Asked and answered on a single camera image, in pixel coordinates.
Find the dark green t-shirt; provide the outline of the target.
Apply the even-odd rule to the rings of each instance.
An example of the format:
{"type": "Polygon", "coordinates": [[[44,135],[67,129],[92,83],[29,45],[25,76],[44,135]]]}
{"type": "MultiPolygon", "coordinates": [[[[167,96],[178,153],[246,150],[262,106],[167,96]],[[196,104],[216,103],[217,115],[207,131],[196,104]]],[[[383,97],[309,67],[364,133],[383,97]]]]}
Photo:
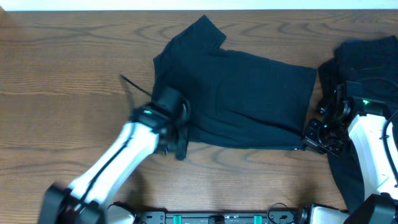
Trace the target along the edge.
{"type": "Polygon", "coordinates": [[[317,72],[225,50],[202,16],[155,57],[153,96],[170,86],[189,102],[189,139],[237,149],[297,150],[317,72]]]}

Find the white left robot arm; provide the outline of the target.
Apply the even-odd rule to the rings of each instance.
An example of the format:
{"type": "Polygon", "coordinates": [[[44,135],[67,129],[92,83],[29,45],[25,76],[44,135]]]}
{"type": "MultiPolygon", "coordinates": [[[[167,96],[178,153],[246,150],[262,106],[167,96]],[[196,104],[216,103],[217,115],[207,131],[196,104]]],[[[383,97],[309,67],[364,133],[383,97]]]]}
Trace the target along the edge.
{"type": "Polygon", "coordinates": [[[175,143],[190,117],[186,104],[166,108],[148,103],[132,111],[111,147],[66,188],[44,194],[39,223],[134,223],[136,214],[113,203],[118,190],[160,144],[175,143]]]}

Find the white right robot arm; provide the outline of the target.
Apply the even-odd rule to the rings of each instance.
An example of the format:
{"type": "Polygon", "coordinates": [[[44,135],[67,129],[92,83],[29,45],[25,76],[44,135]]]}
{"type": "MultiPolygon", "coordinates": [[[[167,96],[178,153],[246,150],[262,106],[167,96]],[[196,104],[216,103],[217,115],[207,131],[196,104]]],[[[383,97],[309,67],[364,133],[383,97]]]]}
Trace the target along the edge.
{"type": "Polygon", "coordinates": [[[352,143],[364,182],[364,202],[353,214],[326,205],[299,209],[296,223],[397,223],[397,149],[382,101],[349,97],[333,103],[323,121],[311,119],[303,143],[321,154],[342,155],[352,143]]]}

